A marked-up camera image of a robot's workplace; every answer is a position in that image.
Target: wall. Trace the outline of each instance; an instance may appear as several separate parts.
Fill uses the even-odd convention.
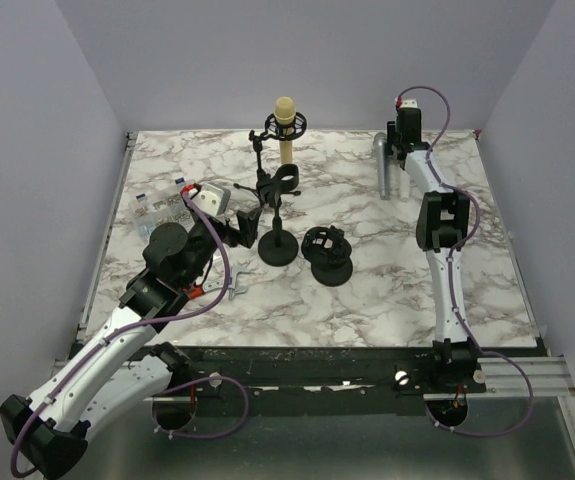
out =
[[[283,94],[316,128],[384,128],[426,83],[489,117],[553,0],[57,0],[126,127],[250,128]],[[426,124],[439,127],[428,94]]]
[[[575,0],[552,8],[481,149],[538,323],[575,380]]]
[[[0,0],[0,403],[71,342],[124,145],[55,2]]]

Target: marble tabletop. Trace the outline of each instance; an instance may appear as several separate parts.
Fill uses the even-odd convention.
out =
[[[354,274],[337,288],[317,283],[302,254],[289,266],[265,265],[256,251],[228,249],[232,264],[251,273],[249,287],[227,297],[211,312],[169,324],[152,343],[218,346],[428,346],[435,314],[425,254],[416,246],[421,195],[413,186],[407,200],[380,200],[372,155],[375,132],[307,131],[294,142],[300,168],[298,197],[284,196],[284,228],[299,241],[314,226],[335,225],[353,248]],[[426,134],[427,140],[433,133]],[[95,333],[144,266],[144,243],[128,204],[178,177],[190,182],[255,184],[255,157],[247,131],[140,132],[107,246],[86,336]],[[264,167],[279,166],[278,146],[268,142]],[[463,250],[463,289],[469,322],[483,346],[529,347],[537,335],[530,321],[505,242],[501,222],[471,132],[448,132],[435,149],[436,161],[452,181],[480,201],[479,233]],[[232,189],[232,204],[243,208],[254,197]],[[271,228],[272,212],[261,219],[259,236]],[[217,279],[216,268],[210,279]],[[186,311],[216,293],[191,301]]]

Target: table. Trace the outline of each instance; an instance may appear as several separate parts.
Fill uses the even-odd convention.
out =
[[[192,320],[169,324],[152,343],[218,346],[427,346],[434,335],[431,275],[415,240],[422,196],[412,184],[408,200],[378,195],[372,156],[375,132],[307,131],[294,142],[300,168],[298,197],[284,196],[284,228],[299,241],[314,226],[335,225],[353,248],[354,274],[345,285],[318,284],[301,254],[275,268],[256,245],[228,249],[230,260],[251,271],[241,277],[249,291]],[[428,140],[434,133],[427,132]],[[128,204],[185,177],[190,182],[255,184],[255,157],[247,131],[140,132],[118,206],[90,311],[86,337],[107,319],[126,283],[144,267],[144,243]],[[538,335],[530,320],[472,132],[448,132],[435,149],[452,183],[480,200],[480,232],[465,247],[463,289],[469,322],[479,342],[493,347],[530,347]],[[267,143],[264,167],[279,166],[278,145]],[[254,197],[232,189],[244,208]],[[272,211],[259,234],[271,228]],[[211,279],[217,278],[218,269]],[[213,296],[192,301],[208,303]]]

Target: round black base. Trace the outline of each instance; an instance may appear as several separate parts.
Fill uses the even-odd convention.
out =
[[[280,231],[280,247],[274,242],[274,231],[267,232],[258,242],[258,255],[272,267],[289,265],[298,256],[298,240],[286,230]]]
[[[354,264],[350,258],[346,264],[335,270],[321,270],[312,265],[311,273],[319,283],[322,283],[326,287],[338,287],[351,278],[351,274],[354,273]]]

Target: purple cable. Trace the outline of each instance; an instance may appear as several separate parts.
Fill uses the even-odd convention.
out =
[[[222,376],[197,378],[196,380],[192,380],[191,382],[183,383],[182,385],[178,385],[177,387],[167,389],[164,392],[161,392],[159,395],[166,395],[169,393],[177,392],[177,391],[183,390],[187,387],[191,387],[193,385],[198,385],[199,383],[211,382],[212,380],[221,380],[224,382],[233,383],[242,392],[243,399],[245,400],[245,406],[243,409],[243,413],[240,416],[240,419],[238,420],[238,423],[236,423],[236,425],[234,425],[231,428],[228,428],[227,430],[223,430],[222,432],[206,433],[206,434],[185,433],[185,432],[181,432],[178,430],[165,430],[164,428],[162,428],[158,424],[158,416],[157,416],[156,412],[154,411],[153,418],[154,418],[154,422],[156,423],[156,430],[155,431],[156,432],[161,431],[161,432],[166,433],[168,435],[172,435],[174,437],[180,437],[180,438],[192,438],[195,440],[215,440],[217,438],[226,437],[227,435],[230,435],[230,434],[234,433],[235,431],[237,431],[238,429],[240,429],[240,427],[242,427],[243,424],[247,421],[247,416],[249,415],[249,396],[247,395],[247,391],[245,390],[245,387],[238,380],[236,380],[234,378],[222,377]]]
[[[458,192],[458,193],[465,195],[467,198],[469,198],[471,203],[474,205],[474,210],[476,211],[474,226],[472,227],[471,231],[469,232],[469,234],[465,238],[463,238],[462,240],[457,242],[453,247],[451,247],[451,249],[449,250],[449,255],[447,256],[447,275],[449,278],[449,296],[451,297],[452,310],[456,314],[456,318],[458,318],[458,321],[460,322],[463,329],[465,330],[465,333],[467,333],[469,338],[471,338],[472,342],[474,343],[474,346],[480,352],[480,354],[483,357],[501,358],[502,360],[506,361],[511,366],[513,366],[516,370],[518,370],[518,372],[525,379],[527,391],[529,392],[529,407],[527,408],[527,413],[525,413],[525,416],[516,425],[509,427],[509,428],[506,428],[505,430],[501,430],[499,432],[481,433],[481,432],[472,432],[472,431],[468,431],[468,430],[461,430],[461,429],[457,429],[457,428],[453,428],[453,427],[448,427],[447,425],[444,425],[444,424],[440,423],[438,420],[436,420],[436,418],[432,415],[431,411],[429,410],[429,407],[425,406],[425,411],[427,412],[427,415],[429,416],[431,421],[434,423],[434,425],[436,427],[442,429],[442,430],[456,433],[458,435],[464,435],[466,437],[487,437],[487,438],[502,437],[504,435],[509,435],[510,433],[514,433],[517,430],[520,430],[522,427],[524,427],[527,424],[527,422],[529,422],[529,420],[531,419],[532,414],[534,412],[534,403],[535,403],[534,389],[532,387],[531,381],[529,380],[529,377],[527,376],[527,373],[525,373],[525,371],[522,369],[522,367],[520,365],[518,365],[515,361],[513,361],[511,358],[507,357],[506,355],[503,355],[502,353],[498,353],[498,352],[494,352],[494,351],[483,351],[482,347],[478,343],[478,340],[476,340],[476,337],[474,337],[474,334],[471,331],[471,328],[469,327],[469,325],[467,325],[465,318],[463,318],[463,316],[460,314],[460,309],[458,308],[458,302],[456,301],[456,289],[454,288],[454,271],[453,271],[453,261],[452,261],[454,258],[453,255],[457,249],[463,247],[478,231],[478,228],[480,227],[480,220],[482,217],[482,212],[481,212],[480,204],[478,203],[478,201],[474,198],[474,196],[471,193],[469,193],[467,190],[463,190],[461,188],[458,188],[458,187],[455,187],[453,185],[449,185],[449,184],[443,182],[443,179],[440,178],[440,175],[438,174],[438,171],[434,167],[434,164],[432,163],[431,158],[430,158],[431,152],[433,151],[434,147],[438,143],[438,140],[440,140],[440,138],[443,136],[443,134],[447,130],[447,126],[449,125],[449,121],[451,120],[451,107],[449,105],[449,102],[447,101],[447,98],[445,97],[445,95],[442,94],[442,92],[438,91],[437,89],[435,89],[433,87],[428,87],[425,85],[417,85],[417,86],[406,88],[405,90],[400,92],[400,94],[398,95],[397,98],[401,98],[405,93],[407,93],[411,90],[429,90],[430,92],[434,92],[436,95],[438,95],[442,99],[442,101],[444,102],[445,108],[447,109],[447,118],[445,120],[445,124],[443,125],[443,128],[440,130],[440,132],[438,133],[436,138],[434,138],[434,141],[431,142],[429,149],[427,150],[427,154],[425,155],[425,161],[426,161],[427,166],[429,167],[429,170],[431,171],[432,175],[434,176],[434,178],[436,179],[436,181],[438,182],[438,184],[441,187],[449,188],[455,192]]]
[[[196,317],[198,315],[202,315],[203,313],[208,312],[209,310],[214,308],[216,305],[218,305],[220,303],[220,301],[225,297],[225,294],[227,293],[227,288],[229,286],[229,281],[231,278],[231,270],[229,267],[229,258],[227,257],[227,252],[225,251],[225,246],[223,245],[223,242],[220,240],[218,233],[214,229],[214,227],[211,224],[211,222],[209,221],[209,219],[205,216],[205,214],[202,211],[200,211],[200,209],[191,200],[191,198],[189,198],[189,195],[187,193],[183,194],[183,200],[185,200],[185,203],[187,204],[187,206],[189,208],[191,208],[196,213],[196,215],[198,215],[198,218],[200,218],[200,220],[205,224],[205,226],[207,227],[207,230],[209,230],[209,233],[211,234],[212,238],[214,239],[214,242],[216,242],[216,246],[218,247],[218,250],[220,250],[220,254],[223,258],[223,265],[224,265],[224,269],[225,269],[225,280],[223,282],[223,288],[220,290],[220,293],[212,302],[205,305],[204,307],[199,308],[198,310],[194,310],[193,312],[184,313],[182,315],[171,316],[171,317],[153,318],[151,320],[141,320],[139,322],[125,325],[122,328],[118,328],[118,329],[114,330],[112,333],[110,333],[109,335],[107,335],[106,337],[104,337],[104,340],[106,342],[106,344],[104,346],[107,346],[109,344],[109,342],[111,342],[117,336],[119,336],[119,335],[121,335],[121,334],[123,334],[129,330],[132,330],[134,328],[143,327],[143,326],[147,326],[147,325],[156,325],[159,323],[175,322],[178,320],[187,320],[189,318],[193,318],[193,317]],[[34,467],[30,470],[27,470],[26,472],[20,472],[18,470],[18,465],[17,465],[18,464],[18,455],[20,454],[20,446],[23,444],[23,441],[25,440],[25,436],[27,435],[27,432],[28,432],[29,428],[31,427],[31,425],[34,423],[34,420],[36,420],[36,418],[38,418],[38,416],[47,407],[47,405],[49,405],[51,402],[54,401],[54,399],[56,398],[58,393],[60,393],[60,391],[63,389],[63,387],[65,387],[65,385],[67,385],[71,381],[71,379],[80,371],[80,369],[84,365],[86,365],[87,362],[89,362],[89,360],[91,360],[94,357],[94,355],[96,355],[96,353],[98,353],[102,348],[104,348],[104,346],[99,343],[99,344],[95,345],[89,352],[87,352],[87,354],[80,360],[80,362],[78,362],[76,364],[76,366],[74,368],[72,368],[71,371],[69,371],[69,373],[67,373],[67,375],[65,375],[61,379],[61,381],[58,382],[56,387],[54,387],[54,389],[47,395],[47,397],[46,397],[47,403],[45,401],[40,403],[40,405],[38,405],[36,410],[34,410],[34,412],[29,416],[27,421],[24,423],[24,425],[20,429],[20,432],[18,432],[18,436],[16,437],[16,441],[14,442],[14,446],[13,446],[12,451],[11,451],[10,470],[11,470],[11,474],[15,478],[28,477],[29,475],[31,475],[32,473],[34,473],[37,470]]]

